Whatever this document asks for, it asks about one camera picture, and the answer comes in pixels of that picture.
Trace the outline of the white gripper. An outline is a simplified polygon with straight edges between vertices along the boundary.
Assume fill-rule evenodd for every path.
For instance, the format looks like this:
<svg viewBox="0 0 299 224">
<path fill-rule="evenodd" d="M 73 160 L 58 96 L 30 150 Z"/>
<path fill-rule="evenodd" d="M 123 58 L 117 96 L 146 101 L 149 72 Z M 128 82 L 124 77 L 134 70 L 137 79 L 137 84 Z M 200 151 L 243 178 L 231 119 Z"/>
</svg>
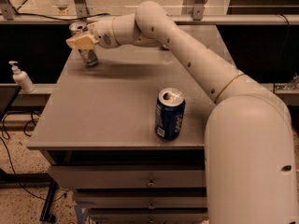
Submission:
<svg viewBox="0 0 299 224">
<path fill-rule="evenodd" d="M 90 23 L 74 22 L 69 26 L 71 37 L 66 39 L 66 44 L 71 49 L 95 49 L 98 44 L 105 49 L 117 48 L 120 44 L 113 31 L 114 17 L 100 19 Z"/>
</svg>

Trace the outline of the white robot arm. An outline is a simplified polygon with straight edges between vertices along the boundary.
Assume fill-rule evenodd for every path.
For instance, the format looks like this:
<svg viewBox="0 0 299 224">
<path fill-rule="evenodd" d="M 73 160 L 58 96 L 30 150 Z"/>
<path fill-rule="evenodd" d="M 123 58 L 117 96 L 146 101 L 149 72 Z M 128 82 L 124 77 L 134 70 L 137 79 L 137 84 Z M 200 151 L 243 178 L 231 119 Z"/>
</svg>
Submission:
<svg viewBox="0 0 299 224">
<path fill-rule="evenodd" d="M 181 30 L 157 3 L 93 22 L 72 49 L 164 45 L 215 103 L 205 130 L 209 224 L 298 224 L 291 115 L 270 90 Z"/>
</svg>

